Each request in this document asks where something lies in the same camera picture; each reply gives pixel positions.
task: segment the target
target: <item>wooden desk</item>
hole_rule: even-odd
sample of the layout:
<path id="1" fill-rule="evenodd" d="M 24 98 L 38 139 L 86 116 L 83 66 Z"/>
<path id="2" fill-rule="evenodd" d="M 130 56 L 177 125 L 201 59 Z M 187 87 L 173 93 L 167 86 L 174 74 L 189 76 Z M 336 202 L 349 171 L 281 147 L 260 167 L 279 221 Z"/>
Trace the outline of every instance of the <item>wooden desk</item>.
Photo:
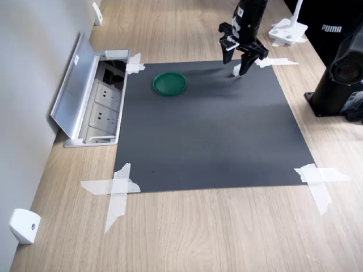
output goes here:
<path id="1" fill-rule="evenodd" d="M 236 4 L 103 0 L 90 40 L 141 52 L 145 63 L 221 60 L 218 24 Z M 80 181 L 110 179 L 116 146 L 65 149 L 59 133 L 32 205 L 39 233 L 18 248 L 12 271 L 363 271 L 363 125 L 313 116 L 303 93 L 323 74 L 318 55 L 309 42 L 274 48 L 267 36 L 290 16 L 270 0 L 259 37 L 271 58 L 299 62 L 274 70 L 317 165 L 354 178 L 327 184 L 333 203 L 323 216 L 307 186 L 132 194 L 104 234 L 109 196 Z"/>

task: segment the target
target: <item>camera lens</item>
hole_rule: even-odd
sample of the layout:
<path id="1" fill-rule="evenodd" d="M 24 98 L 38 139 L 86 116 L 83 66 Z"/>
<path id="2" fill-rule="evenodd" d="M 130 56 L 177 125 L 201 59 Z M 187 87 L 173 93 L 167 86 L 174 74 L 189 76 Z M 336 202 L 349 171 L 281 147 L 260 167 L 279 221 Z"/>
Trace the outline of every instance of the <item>camera lens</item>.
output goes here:
<path id="1" fill-rule="evenodd" d="M 355 84 L 362 80 L 362 67 L 357 62 L 337 63 L 333 76 L 341 84 Z"/>

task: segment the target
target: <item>white stand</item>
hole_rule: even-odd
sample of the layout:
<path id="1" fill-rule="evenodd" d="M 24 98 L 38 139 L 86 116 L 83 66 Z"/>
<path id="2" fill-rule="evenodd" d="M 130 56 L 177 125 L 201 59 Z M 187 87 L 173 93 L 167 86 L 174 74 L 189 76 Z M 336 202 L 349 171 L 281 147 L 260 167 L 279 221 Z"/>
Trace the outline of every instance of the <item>white stand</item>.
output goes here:
<path id="1" fill-rule="evenodd" d="M 40 216 L 24 209 L 15 209 L 9 227 L 21 244 L 33 244 L 38 231 Z"/>
<path id="2" fill-rule="evenodd" d="M 292 45 L 302 37 L 307 30 L 307 25 L 297 22 L 302 1 L 297 2 L 294 15 L 290 20 L 286 18 L 281 20 L 268 32 L 270 38 L 275 39 L 280 44 Z"/>

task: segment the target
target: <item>electrical socket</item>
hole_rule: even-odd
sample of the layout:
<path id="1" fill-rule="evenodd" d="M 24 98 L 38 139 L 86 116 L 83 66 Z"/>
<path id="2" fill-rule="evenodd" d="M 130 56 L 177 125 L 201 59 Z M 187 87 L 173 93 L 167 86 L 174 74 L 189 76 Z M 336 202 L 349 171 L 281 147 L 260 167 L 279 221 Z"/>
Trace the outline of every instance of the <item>electrical socket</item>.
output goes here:
<path id="1" fill-rule="evenodd" d="M 94 104 L 89 125 L 93 128 L 116 135 L 117 112 L 105 106 Z"/>
<path id="2" fill-rule="evenodd" d="M 121 104 L 121 92 L 99 82 L 95 101 L 118 112 Z"/>

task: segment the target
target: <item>green lid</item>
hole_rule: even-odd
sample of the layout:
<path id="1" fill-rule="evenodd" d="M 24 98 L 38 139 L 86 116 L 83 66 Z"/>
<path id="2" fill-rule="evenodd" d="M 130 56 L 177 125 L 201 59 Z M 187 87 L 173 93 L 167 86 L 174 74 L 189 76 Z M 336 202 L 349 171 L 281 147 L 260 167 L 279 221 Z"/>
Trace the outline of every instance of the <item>green lid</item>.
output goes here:
<path id="1" fill-rule="evenodd" d="M 178 95 L 187 87 L 187 80 L 179 73 L 163 73 L 154 78 L 153 87 L 160 95 Z"/>

